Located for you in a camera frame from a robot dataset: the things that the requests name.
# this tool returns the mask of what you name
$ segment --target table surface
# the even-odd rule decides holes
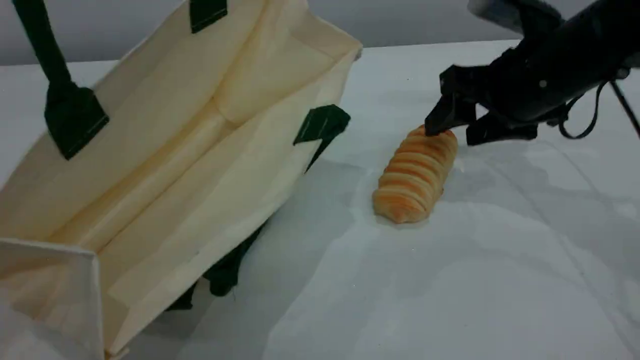
[[[427,222],[372,212],[381,171],[440,97],[439,73],[514,44],[366,49],[342,100],[347,132],[265,228],[240,285],[215,299],[202,283],[194,309],[161,315],[130,358],[640,357],[640,142],[610,89],[584,140],[541,127],[534,142],[461,145]],[[70,68],[90,85],[112,66]],[[0,184],[45,131],[46,84],[37,66],[0,67]],[[640,76],[621,86],[640,110]]]

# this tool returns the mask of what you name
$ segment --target canvas tote bag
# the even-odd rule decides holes
[[[104,344],[117,354],[258,229],[346,128],[337,104],[361,44],[305,0],[190,0],[78,88],[42,0],[13,2],[50,81],[49,132],[0,190],[0,237],[96,253]],[[42,299],[32,317],[47,318],[52,266],[0,274]]]

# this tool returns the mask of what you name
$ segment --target pastry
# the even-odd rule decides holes
[[[397,224],[429,217],[457,153],[458,140],[451,131],[427,137],[420,126],[409,133],[373,193],[376,214]]]

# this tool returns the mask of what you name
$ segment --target dark green handle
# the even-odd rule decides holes
[[[71,74],[56,43],[44,2],[42,0],[13,0],[13,5],[50,84],[56,88],[71,86],[73,83]]]
[[[109,122],[93,90],[71,79],[43,0],[13,0],[20,21],[49,80],[44,117],[51,138],[70,160]]]

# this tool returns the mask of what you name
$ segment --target bag strap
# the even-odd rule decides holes
[[[227,0],[190,0],[191,33],[200,32],[227,14]]]
[[[302,123],[298,136],[293,141],[293,145],[296,145],[301,142],[322,140],[320,148],[314,154],[307,171],[329,147],[333,139],[347,129],[350,120],[349,114],[337,105],[321,106],[309,111],[305,121]]]
[[[49,80],[44,117],[65,159],[73,158],[109,122],[93,90],[72,80],[56,43],[43,0],[13,0],[13,5]]]

